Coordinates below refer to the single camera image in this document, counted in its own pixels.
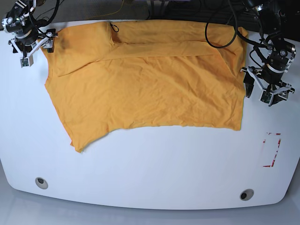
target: white table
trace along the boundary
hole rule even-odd
[[[244,100],[241,131],[180,126],[117,130],[77,153],[44,87],[46,58],[39,50],[33,66],[21,68],[8,45],[11,38],[0,32],[0,159],[13,188],[83,203],[176,210],[266,205],[285,196],[300,157],[300,57],[283,76],[295,94],[269,108],[258,101],[255,86]],[[257,40],[258,34],[249,38]],[[254,64],[247,60],[247,65]],[[274,166],[264,167],[277,150]],[[37,177],[48,182],[48,189],[35,184]],[[254,196],[242,201],[246,189],[253,189]]]

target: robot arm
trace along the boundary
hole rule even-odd
[[[291,63],[296,56],[295,46],[285,41],[281,32],[280,9],[275,1],[266,0],[246,0],[243,1],[246,7],[257,13],[258,19],[261,21],[261,40],[265,47],[269,50],[268,57],[265,58],[259,50],[259,46],[254,46],[253,51],[262,60],[264,65],[259,68],[249,67],[243,68],[246,72],[244,83],[246,85],[246,96],[249,98],[254,86],[254,82],[262,90],[260,100],[272,106],[282,100],[288,99],[288,94],[294,93],[295,90],[290,84],[281,80],[284,73],[287,73]],[[264,87],[260,79],[266,81],[269,85]]]
[[[39,28],[47,26],[56,16],[59,0],[49,21],[35,20],[33,12],[37,6],[43,5],[45,0],[18,0],[12,9],[2,19],[2,26],[6,33],[12,33],[8,43],[13,47],[13,53],[20,55],[21,67],[30,67],[33,64],[33,53],[40,47],[54,52],[55,29],[43,33]]]

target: cloth fold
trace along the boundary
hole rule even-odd
[[[205,24],[187,21],[108,22],[68,27],[45,56],[46,89],[81,152],[119,128],[206,126],[240,130],[246,44],[209,46]],[[239,28],[242,35],[247,32]],[[210,24],[208,38],[227,44],[233,27]]]

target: circular hole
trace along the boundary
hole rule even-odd
[[[37,177],[36,178],[36,185],[41,188],[41,189],[47,189],[48,188],[48,183],[45,179],[41,178],[41,177]]]
[[[254,190],[247,189],[240,194],[240,199],[243,201],[248,201],[253,197],[253,195],[254,195]]]

